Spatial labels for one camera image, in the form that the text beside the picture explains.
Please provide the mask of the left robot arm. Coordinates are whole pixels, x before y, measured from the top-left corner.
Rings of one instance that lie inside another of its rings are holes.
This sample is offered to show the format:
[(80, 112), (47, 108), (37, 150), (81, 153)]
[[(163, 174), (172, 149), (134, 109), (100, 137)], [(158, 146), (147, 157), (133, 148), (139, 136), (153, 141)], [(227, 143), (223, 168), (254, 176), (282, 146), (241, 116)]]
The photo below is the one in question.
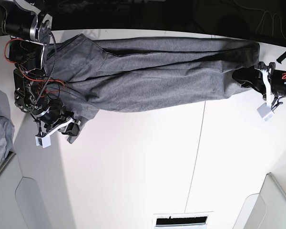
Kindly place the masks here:
[[(284, 59), (286, 51), (276, 62), (281, 63)], [(249, 68), (236, 70), (232, 78), (243, 88), (252, 88), (259, 92), (271, 110), (282, 104), (280, 99), (286, 98), (286, 71), (277, 70), (275, 62), (270, 62), (269, 65), (259, 62)]]

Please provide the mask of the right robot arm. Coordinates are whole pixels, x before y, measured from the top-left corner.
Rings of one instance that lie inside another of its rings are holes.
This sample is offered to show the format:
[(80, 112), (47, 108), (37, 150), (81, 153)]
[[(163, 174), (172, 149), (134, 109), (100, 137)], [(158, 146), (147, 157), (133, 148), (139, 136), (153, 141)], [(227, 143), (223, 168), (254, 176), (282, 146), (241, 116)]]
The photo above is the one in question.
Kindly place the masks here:
[[(53, 79), (54, 69), (46, 72), (46, 49), (55, 38), (51, 32), (52, 16), (42, 0), (0, 0), (3, 13), (2, 31), (10, 36), (4, 48), (5, 59), (15, 65), (15, 105), (30, 114), (38, 125), (37, 137), (48, 137), (55, 131), (75, 137), (80, 121), (67, 111), (59, 98), (65, 83)], [(47, 90), (47, 86), (57, 88)]]

